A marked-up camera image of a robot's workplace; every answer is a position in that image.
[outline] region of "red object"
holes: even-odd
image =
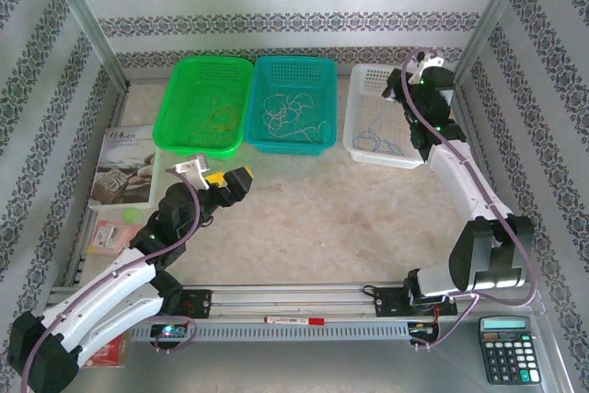
[[[123,333],[107,345],[100,347],[84,367],[123,367],[127,360],[129,334]]]

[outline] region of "red marker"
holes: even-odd
[[[323,318],[285,318],[285,317],[266,317],[264,322],[267,324],[289,324],[292,326],[325,326]]]

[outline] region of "green plastic basket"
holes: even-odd
[[[253,65],[238,57],[180,60],[157,115],[154,140],[180,156],[231,158],[243,141]]]

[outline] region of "floor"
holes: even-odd
[[[433,172],[357,163],[343,148],[348,85],[340,77],[339,141],[322,156],[272,156],[244,143],[234,158],[211,162],[213,172],[249,165],[254,184],[196,233],[170,273],[185,284],[393,282],[448,259],[463,226]],[[165,90],[132,86],[122,124],[153,123]],[[160,170],[179,161],[164,152]],[[175,181],[160,172],[157,199]],[[83,283],[109,262],[89,256]]]

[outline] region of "teal plastic basket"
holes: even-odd
[[[319,156],[338,136],[337,66],[317,57],[260,57],[245,139],[271,154]]]

